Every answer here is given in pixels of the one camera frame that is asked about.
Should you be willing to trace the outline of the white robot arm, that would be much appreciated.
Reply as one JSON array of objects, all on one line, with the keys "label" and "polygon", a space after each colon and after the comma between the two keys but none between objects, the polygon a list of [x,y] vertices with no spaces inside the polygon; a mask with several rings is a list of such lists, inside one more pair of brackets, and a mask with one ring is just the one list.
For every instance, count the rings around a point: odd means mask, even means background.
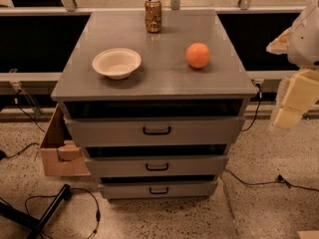
[{"label": "white robot arm", "polygon": [[299,68],[280,82],[271,114],[270,130],[284,133],[319,101],[319,0],[313,0],[266,51],[286,54],[288,62]]}]

